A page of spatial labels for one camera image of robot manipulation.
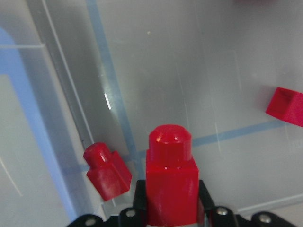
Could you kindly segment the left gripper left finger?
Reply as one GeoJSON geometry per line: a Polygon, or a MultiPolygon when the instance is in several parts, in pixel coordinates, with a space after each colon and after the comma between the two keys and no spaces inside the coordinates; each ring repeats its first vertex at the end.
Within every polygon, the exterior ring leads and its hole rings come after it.
{"type": "Polygon", "coordinates": [[[147,224],[147,195],[146,195],[146,180],[138,180],[133,200],[133,209],[135,217],[139,219],[141,224],[147,224]]]}

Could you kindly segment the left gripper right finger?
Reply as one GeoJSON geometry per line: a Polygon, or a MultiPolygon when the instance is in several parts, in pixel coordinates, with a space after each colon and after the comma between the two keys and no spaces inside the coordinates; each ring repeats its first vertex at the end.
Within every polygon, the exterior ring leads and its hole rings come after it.
{"type": "Polygon", "coordinates": [[[199,180],[197,201],[197,223],[204,224],[209,217],[211,209],[215,207],[214,201],[203,180],[199,180]]]}

